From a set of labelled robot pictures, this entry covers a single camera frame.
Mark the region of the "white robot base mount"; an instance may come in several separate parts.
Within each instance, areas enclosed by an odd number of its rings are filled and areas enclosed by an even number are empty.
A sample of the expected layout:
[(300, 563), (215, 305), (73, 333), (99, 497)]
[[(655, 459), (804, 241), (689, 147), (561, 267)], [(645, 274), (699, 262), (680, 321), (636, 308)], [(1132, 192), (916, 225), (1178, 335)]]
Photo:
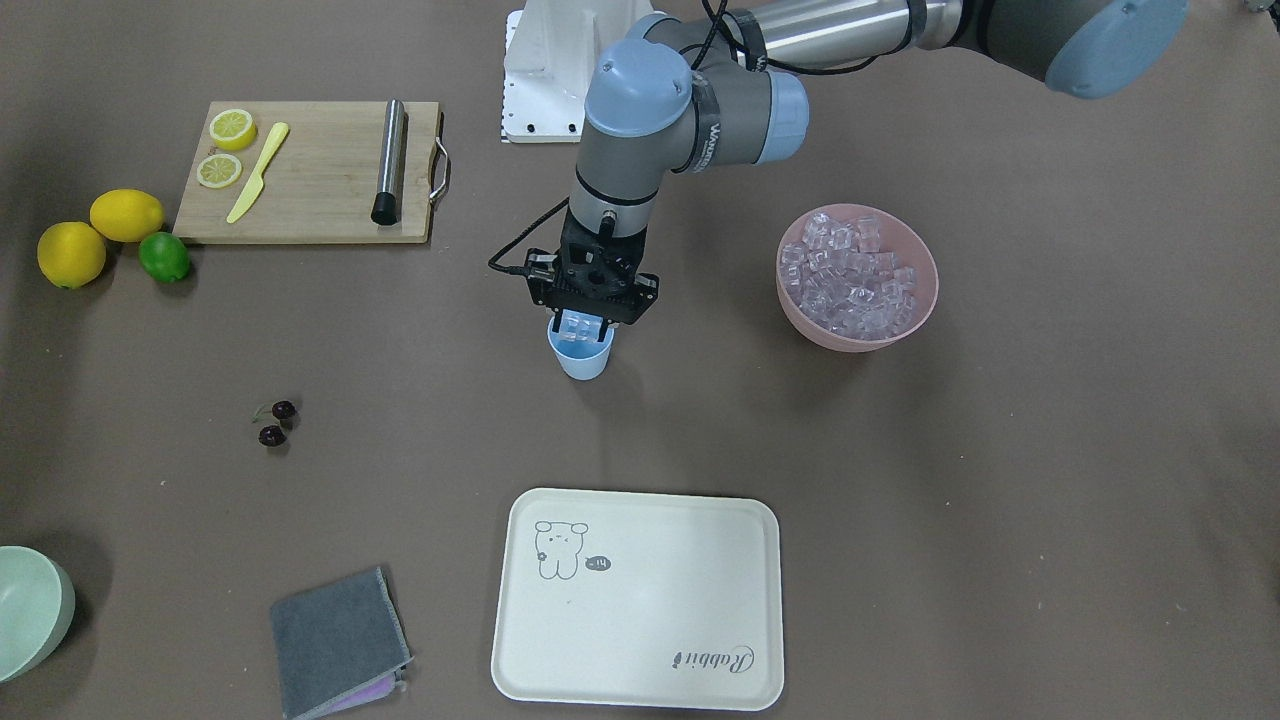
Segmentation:
[(579, 142), (595, 60), (653, 10), (649, 1), (526, 1), (509, 13), (500, 138)]

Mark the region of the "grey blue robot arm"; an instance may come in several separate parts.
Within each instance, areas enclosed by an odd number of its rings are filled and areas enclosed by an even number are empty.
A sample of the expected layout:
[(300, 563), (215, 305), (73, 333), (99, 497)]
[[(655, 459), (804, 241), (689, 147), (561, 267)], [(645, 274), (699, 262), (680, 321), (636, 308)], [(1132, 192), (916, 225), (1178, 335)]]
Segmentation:
[(636, 20), (598, 56), (585, 94), (559, 247), (516, 275), (550, 329), (585, 316), (604, 340), (657, 300), (639, 269), (667, 174), (792, 156), (809, 124), (805, 76), (841, 76), (919, 47), (964, 47), (1055, 92), (1107, 97), (1148, 70), (1184, 24), (1185, 1), (719, 3), (703, 20)]

